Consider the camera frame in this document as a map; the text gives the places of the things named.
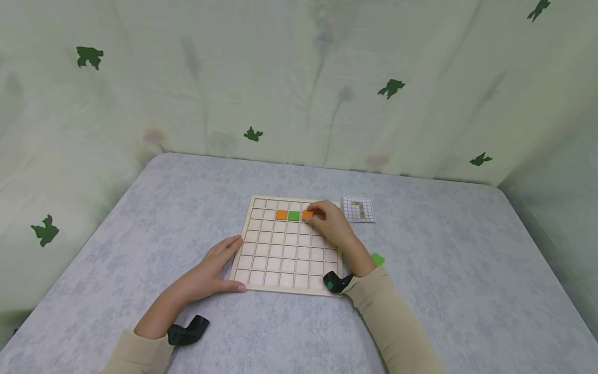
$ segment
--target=light green fabric backdrop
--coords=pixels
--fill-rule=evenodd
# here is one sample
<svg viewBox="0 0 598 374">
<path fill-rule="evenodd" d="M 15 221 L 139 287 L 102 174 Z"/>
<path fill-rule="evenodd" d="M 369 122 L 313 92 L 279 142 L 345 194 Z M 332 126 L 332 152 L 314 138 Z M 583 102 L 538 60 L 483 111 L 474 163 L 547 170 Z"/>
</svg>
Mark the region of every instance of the light green fabric backdrop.
<svg viewBox="0 0 598 374">
<path fill-rule="evenodd" d="M 579 117 L 579 129 L 522 165 L 501 189 L 598 337 L 598 107 Z"/>
<path fill-rule="evenodd" d="M 598 87 L 598 2 L 541 4 L 4 0 L 0 319 L 35 307 L 164 151 L 498 185 Z"/>
</svg>

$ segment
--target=dark green bird print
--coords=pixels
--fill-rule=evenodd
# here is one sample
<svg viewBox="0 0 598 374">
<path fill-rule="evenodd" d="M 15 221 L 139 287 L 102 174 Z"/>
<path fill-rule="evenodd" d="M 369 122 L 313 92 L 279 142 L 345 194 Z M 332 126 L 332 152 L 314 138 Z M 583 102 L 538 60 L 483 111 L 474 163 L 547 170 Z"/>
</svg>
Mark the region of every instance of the dark green bird print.
<svg viewBox="0 0 598 374">
<path fill-rule="evenodd" d="M 253 140 L 254 142 L 258 142 L 260 141 L 260 136 L 262 136 L 264 133 L 262 131 L 258 131 L 258 132 L 254 132 L 254 128 L 253 127 L 249 127 L 249 130 L 247 130 L 246 133 L 243 134 L 243 136 L 245 138 L 248 138 L 249 140 Z"/>
<path fill-rule="evenodd" d="M 401 88 L 405 87 L 405 84 L 402 81 L 397 81 L 391 79 L 386 83 L 386 87 L 378 91 L 378 95 L 384 95 L 387 93 L 386 100 L 390 99 L 390 97 L 396 94 Z"/>
<path fill-rule="evenodd" d="M 536 8 L 533 10 L 533 12 L 531 12 L 529 14 L 529 16 L 527 17 L 527 19 L 532 19 L 532 23 L 536 20 L 536 18 L 538 18 L 538 16 L 540 14 L 542 14 L 542 12 L 548 8 L 548 6 L 552 4 L 550 1 L 548 0 L 540 0 L 540 2 L 536 5 Z"/>
<path fill-rule="evenodd" d="M 102 61 L 100 57 L 104 55 L 104 51 L 99 51 L 92 47 L 77 47 L 77 53 L 79 54 L 79 59 L 77 60 L 79 67 L 87 66 L 86 62 L 89 61 L 96 70 L 100 70 L 99 65 Z"/>
<path fill-rule="evenodd" d="M 31 228 L 35 231 L 35 236 L 37 236 L 38 239 L 41 239 L 39 244 L 43 248 L 46 244 L 54 240 L 54 237 L 60 230 L 58 227 L 52 226 L 52 216 L 49 214 L 48 217 L 42 220 L 42 223 L 44 224 L 44 227 L 31 225 Z"/>
<path fill-rule="evenodd" d="M 486 158 L 484 158 L 485 155 L 486 155 L 486 152 L 482 153 L 478 157 L 476 157 L 473 160 L 469 161 L 469 163 L 472 163 L 475 166 L 481 166 L 484 162 L 492 160 L 492 157 L 486 157 Z"/>
</svg>

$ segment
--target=wrist strap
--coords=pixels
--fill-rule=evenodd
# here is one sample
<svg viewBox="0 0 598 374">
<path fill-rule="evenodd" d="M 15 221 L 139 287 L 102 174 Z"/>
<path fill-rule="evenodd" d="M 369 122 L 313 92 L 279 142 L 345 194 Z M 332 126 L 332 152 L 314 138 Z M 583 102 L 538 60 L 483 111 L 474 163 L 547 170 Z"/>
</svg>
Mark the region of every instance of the wrist strap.
<svg viewBox="0 0 598 374">
<path fill-rule="evenodd" d="M 174 346 L 193 344 L 202 338 L 209 324 L 210 321 L 200 315 L 196 315 L 186 329 L 183 326 L 172 325 L 167 333 L 168 344 Z"/>
<path fill-rule="evenodd" d="M 351 282 L 353 277 L 353 274 L 349 274 L 343 279 L 340 279 L 335 272 L 328 272 L 324 275 L 324 285 L 328 291 L 332 293 L 341 293 L 349 285 L 349 282 Z"/>
</svg>

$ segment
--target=wooden grid board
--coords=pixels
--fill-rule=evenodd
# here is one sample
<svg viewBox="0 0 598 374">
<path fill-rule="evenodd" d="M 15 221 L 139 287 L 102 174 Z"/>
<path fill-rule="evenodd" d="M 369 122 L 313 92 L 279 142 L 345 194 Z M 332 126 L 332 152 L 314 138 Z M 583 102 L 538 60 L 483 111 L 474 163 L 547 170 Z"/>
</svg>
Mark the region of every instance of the wooden grid board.
<svg viewBox="0 0 598 374">
<path fill-rule="evenodd" d="M 229 279 L 246 284 L 248 290 L 335 296 L 322 277 L 332 270 L 343 277 L 342 254 L 303 221 L 305 209 L 315 201 L 252 196 L 243 247 L 235 255 Z"/>
</svg>

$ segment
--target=green tile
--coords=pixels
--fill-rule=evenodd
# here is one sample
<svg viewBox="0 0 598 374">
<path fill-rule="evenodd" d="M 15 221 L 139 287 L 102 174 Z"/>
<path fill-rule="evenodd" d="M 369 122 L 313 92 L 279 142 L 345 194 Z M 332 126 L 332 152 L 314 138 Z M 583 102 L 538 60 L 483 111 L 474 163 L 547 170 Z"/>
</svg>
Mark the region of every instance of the green tile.
<svg viewBox="0 0 598 374">
<path fill-rule="evenodd" d="M 289 221 L 298 221 L 299 220 L 299 212 L 289 211 Z"/>
<path fill-rule="evenodd" d="M 379 254 L 377 254 L 377 253 L 374 253 L 374 254 L 372 255 L 372 259 L 374 259 L 374 262 L 375 262 L 375 263 L 376 263 L 376 265 L 378 265 L 378 266 L 382 266 L 382 264 L 383 264 L 383 263 L 384 263 L 384 261 L 385 261 L 385 258 L 384 258 L 384 257 L 382 257 L 382 256 L 380 256 L 380 255 L 379 255 Z"/>
</svg>

